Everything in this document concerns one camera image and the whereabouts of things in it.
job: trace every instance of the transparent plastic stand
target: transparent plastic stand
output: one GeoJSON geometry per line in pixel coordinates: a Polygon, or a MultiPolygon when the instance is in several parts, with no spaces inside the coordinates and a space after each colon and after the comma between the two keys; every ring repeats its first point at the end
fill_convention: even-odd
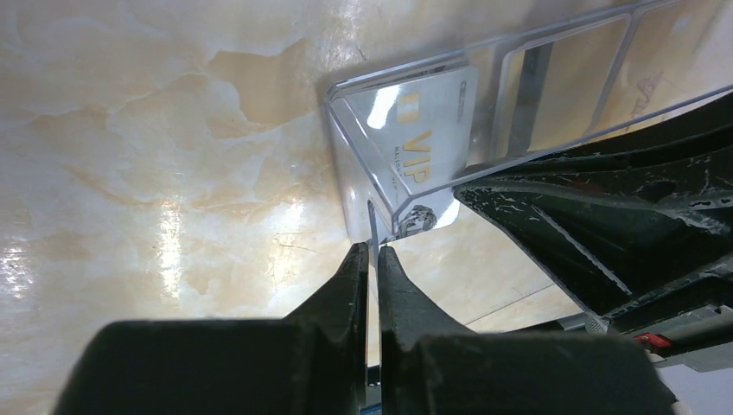
{"type": "Polygon", "coordinates": [[[333,84],[325,110],[353,242],[452,223],[451,188],[642,128],[733,89],[733,0],[643,1],[333,84]]]}

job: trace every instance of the marble floor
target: marble floor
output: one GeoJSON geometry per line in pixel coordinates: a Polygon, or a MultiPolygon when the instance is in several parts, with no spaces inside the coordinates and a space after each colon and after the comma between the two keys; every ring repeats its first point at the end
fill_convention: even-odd
{"type": "MultiPolygon", "coordinates": [[[[631,2],[547,3],[3,1],[0,413],[49,411],[109,322],[293,310],[350,245],[319,112],[330,74],[631,2]]],[[[578,312],[466,209],[394,246],[472,329],[578,312]]]]}

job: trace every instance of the beige marble surface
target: beige marble surface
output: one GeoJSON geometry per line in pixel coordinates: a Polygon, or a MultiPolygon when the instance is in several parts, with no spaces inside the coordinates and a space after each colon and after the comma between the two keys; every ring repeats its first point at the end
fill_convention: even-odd
{"type": "MultiPolygon", "coordinates": [[[[279,317],[330,277],[349,247],[331,74],[611,3],[3,1],[0,413],[47,412],[111,321],[279,317]]],[[[395,246],[465,323],[551,284],[470,212],[395,246]]]]}
{"type": "Polygon", "coordinates": [[[560,287],[550,284],[531,296],[510,303],[469,323],[468,328],[479,333],[504,332],[557,320],[580,312],[577,304],[560,287]]]}

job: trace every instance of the black plastic part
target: black plastic part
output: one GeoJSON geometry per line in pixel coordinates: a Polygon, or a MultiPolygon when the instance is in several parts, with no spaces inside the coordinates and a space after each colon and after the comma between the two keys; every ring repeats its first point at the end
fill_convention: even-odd
{"type": "MultiPolygon", "coordinates": [[[[584,310],[613,322],[706,279],[731,280],[730,160],[733,95],[466,183],[455,195],[584,310]]],[[[684,309],[685,298],[672,308],[684,309]]],[[[644,320],[637,316],[641,326],[653,323],[644,320]]]]}
{"type": "Polygon", "coordinates": [[[674,397],[628,339],[477,335],[379,253],[385,414],[671,413],[674,397]]]}
{"type": "Polygon", "coordinates": [[[116,322],[56,413],[356,413],[364,399],[366,244],[283,320],[116,322]]]}

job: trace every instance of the red component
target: red component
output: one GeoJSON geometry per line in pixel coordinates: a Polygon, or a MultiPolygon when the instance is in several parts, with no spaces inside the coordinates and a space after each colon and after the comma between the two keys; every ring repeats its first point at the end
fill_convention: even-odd
{"type": "Polygon", "coordinates": [[[672,341],[663,335],[645,333],[643,335],[637,335],[635,339],[641,343],[650,344],[656,348],[670,348],[672,346],[672,341]]]}

